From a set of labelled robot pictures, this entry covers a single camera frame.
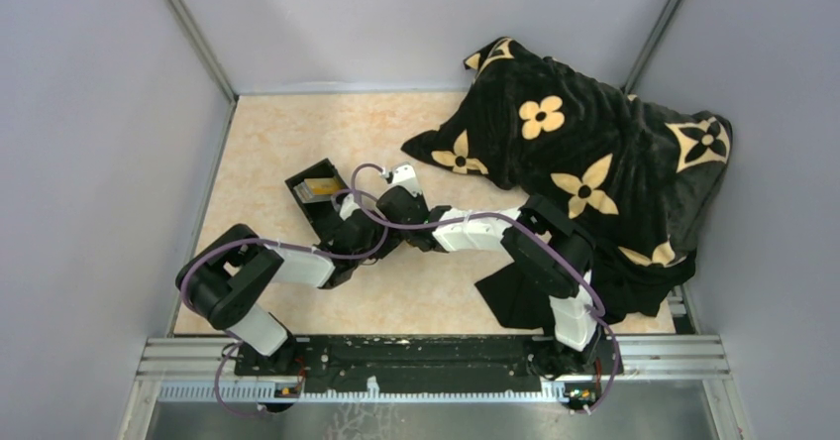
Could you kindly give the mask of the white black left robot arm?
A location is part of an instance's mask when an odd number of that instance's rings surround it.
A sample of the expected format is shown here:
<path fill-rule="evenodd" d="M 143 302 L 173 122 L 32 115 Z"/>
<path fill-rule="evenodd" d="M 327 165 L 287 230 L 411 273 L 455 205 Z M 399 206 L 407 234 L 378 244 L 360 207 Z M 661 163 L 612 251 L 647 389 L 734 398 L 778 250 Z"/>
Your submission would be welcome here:
<path fill-rule="evenodd" d="M 236 224 L 187 263 L 175 278 L 182 304 L 214 329 L 241 342 L 238 374 L 288 373 L 299 356 L 296 340 L 260 307 L 271 283 L 333 289 L 359 266 L 377 262 L 400 243 L 398 233 L 355 210 L 313 247 L 274 242 Z"/>

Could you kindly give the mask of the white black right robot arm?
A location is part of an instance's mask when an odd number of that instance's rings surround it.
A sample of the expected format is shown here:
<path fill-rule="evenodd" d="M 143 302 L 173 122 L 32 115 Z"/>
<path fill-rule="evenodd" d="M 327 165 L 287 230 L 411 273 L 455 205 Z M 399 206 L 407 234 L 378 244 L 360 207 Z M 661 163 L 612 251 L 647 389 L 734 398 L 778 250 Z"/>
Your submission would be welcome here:
<path fill-rule="evenodd" d="M 390 229 L 421 251 L 509 256 L 510 263 L 475 284 L 498 323 L 543 330 L 553 340 L 552 357 L 571 373 L 593 364 L 601 338 L 590 286 L 595 244 L 554 202 L 532 195 L 519 208 L 470 212 L 431 208 L 422 194 L 394 187 L 376 208 Z"/>

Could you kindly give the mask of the black plastic box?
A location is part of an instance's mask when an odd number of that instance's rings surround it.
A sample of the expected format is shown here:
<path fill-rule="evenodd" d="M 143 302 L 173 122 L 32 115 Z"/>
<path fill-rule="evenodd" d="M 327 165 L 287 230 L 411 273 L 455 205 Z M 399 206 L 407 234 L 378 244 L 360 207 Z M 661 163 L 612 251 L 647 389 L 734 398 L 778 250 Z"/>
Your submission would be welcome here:
<path fill-rule="evenodd" d="M 335 204 L 347 185 L 329 159 L 287 178 L 285 185 L 320 239 L 331 238 L 342 223 Z"/>

